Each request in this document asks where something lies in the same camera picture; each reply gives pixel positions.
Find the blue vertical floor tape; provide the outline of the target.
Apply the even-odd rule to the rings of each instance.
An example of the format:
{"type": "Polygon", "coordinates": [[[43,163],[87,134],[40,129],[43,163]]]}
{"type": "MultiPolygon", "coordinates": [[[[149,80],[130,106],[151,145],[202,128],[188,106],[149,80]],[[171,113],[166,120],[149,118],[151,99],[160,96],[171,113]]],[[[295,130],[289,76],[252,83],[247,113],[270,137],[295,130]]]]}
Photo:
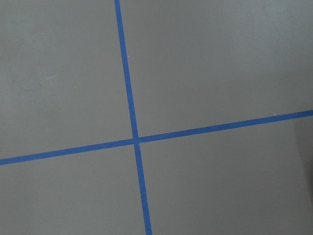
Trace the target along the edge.
{"type": "Polygon", "coordinates": [[[131,76],[130,76],[130,71],[129,71],[128,55],[127,55],[126,41],[125,41],[125,35],[124,35],[123,18],[122,18],[120,1],[116,0],[114,2],[114,5],[115,5],[116,20],[117,20],[117,29],[118,29],[118,36],[119,36],[124,80],[125,80],[125,86],[126,86],[127,102],[128,102],[128,108],[129,108],[130,123],[131,123],[131,129],[132,129],[132,138],[133,138],[133,145],[134,145],[134,154],[135,154],[135,161],[136,161],[136,170],[137,170],[137,177],[138,177],[138,184],[139,184],[139,191],[140,191],[140,199],[141,199],[145,234],[151,235],[153,232],[152,232],[148,198],[147,198],[147,192],[146,192],[144,168],[143,168],[143,163],[142,163],[138,127],[137,127],[137,122],[136,122],[136,113],[135,113],[132,83],[131,83],[131,76]]]}

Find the blue horizontal floor tape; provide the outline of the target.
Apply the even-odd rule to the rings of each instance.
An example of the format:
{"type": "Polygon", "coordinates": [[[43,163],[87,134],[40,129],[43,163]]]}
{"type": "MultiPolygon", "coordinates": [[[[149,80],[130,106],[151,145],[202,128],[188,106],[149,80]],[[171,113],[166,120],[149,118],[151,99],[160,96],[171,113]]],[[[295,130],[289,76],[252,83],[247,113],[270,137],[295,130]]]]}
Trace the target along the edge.
{"type": "Polygon", "coordinates": [[[296,113],[290,113],[290,114],[275,115],[272,117],[262,117],[262,118],[257,118],[257,119],[231,122],[231,123],[225,123],[225,124],[219,124],[219,125],[213,125],[213,126],[207,126],[207,127],[201,127],[201,128],[188,129],[188,130],[181,130],[181,131],[175,131],[175,132],[170,132],[170,133],[138,137],[138,138],[133,138],[133,139],[111,141],[111,142],[86,145],[86,146],[80,146],[80,147],[74,147],[74,148],[68,148],[68,149],[61,149],[61,150],[56,150],[56,151],[49,151],[49,152],[43,152],[43,153],[11,157],[11,158],[6,158],[6,159],[1,159],[0,164],[10,165],[10,164],[16,164],[16,163],[22,163],[22,162],[28,162],[28,161],[34,161],[34,160],[48,159],[48,158],[54,158],[54,157],[60,157],[60,156],[66,156],[66,155],[72,155],[72,154],[78,154],[78,153],[84,153],[84,152],[92,152],[92,151],[97,151],[97,150],[128,146],[128,145],[133,145],[135,143],[146,143],[146,142],[174,139],[174,138],[180,138],[180,137],[186,137],[186,136],[192,136],[192,135],[200,135],[200,134],[205,134],[205,133],[212,133],[212,132],[254,126],[254,125],[280,122],[280,121],[291,120],[291,119],[306,118],[306,117],[311,117],[312,115],[313,115],[313,111],[308,110],[308,111],[302,111],[302,112],[296,112],[296,113]]]}

